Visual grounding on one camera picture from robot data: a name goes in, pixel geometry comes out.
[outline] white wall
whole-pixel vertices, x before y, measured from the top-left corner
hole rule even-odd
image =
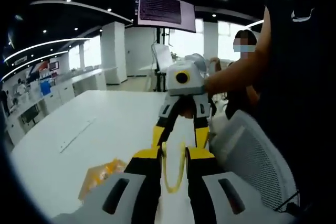
[[[69,68],[69,53],[65,53],[63,55],[61,55],[60,57],[55,58],[58,63],[59,63],[59,71],[58,74],[63,74],[66,72],[70,71]]]
[[[58,74],[63,74],[66,73],[68,71],[70,71],[69,69],[69,55],[68,53],[63,54],[60,57],[57,58],[51,58],[50,59],[51,62],[55,62],[58,61],[59,62],[59,71]],[[41,62],[37,63],[36,65],[34,65],[34,69],[36,70],[39,66],[41,65]],[[26,79],[26,72],[30,72],[32,69],[31,67],[26,67],[26,68],[22,68],[20,70],[18,70],[18,72],[16,73],[16,75],[10,77],[9,79],[6,79],[5,82],[3,83],[3,90],[8,90],[11,94],[12,94],[12,90],[13,90],[13,85],[17,84],[17,80],[19,78],[21,78],[22,80]]]
[[[125,55],[125,25],[119,22],[114,22],[114,46],[115,46],[115,64],[118,67],[117,73],[121,82],[127,80],[126,70],[126,55]]]
[[[131,27],[125,29],[125,56],[128,76],[136,75],[140,68],[152,64],[151,46],[155,39],[155,28]]]
[[[127,80],[125,62],[125,25],[113,22],[103,26],[100,37],[101,66],[107,84]]]
[[[204,58],[218,55],[218,23],[204,22]]]

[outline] black shirt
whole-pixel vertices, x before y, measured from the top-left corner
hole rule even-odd
[[[301,203],[307,203],[317,163],[320,104],[326,64],[319,10],[305,22],[293,22],[294,4],[268,0],[271,52],[256,118],[294,175]]]

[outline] monitor screen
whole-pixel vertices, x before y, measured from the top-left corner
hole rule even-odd
[[[58,69],[58,61],[50,62],[49,63],[49,70],[53,71],[53,70],[56,70],[56,69]]]
[[[136,0],[135,25],[196,32],[195,8],[180,0]]]

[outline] white chair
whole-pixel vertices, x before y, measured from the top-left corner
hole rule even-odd
[[[209,147],[223,168],[260,191],[265,206],[275,210],[297,192],[287,162],[247,113],[238,110]],[[290,202],[299,206],[299,196]]]

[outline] floor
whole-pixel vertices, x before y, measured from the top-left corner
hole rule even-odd
[[[147,77],[128,77],[127,81],[120,85],[107,85],[107,90],[150,91],[150,79]]]

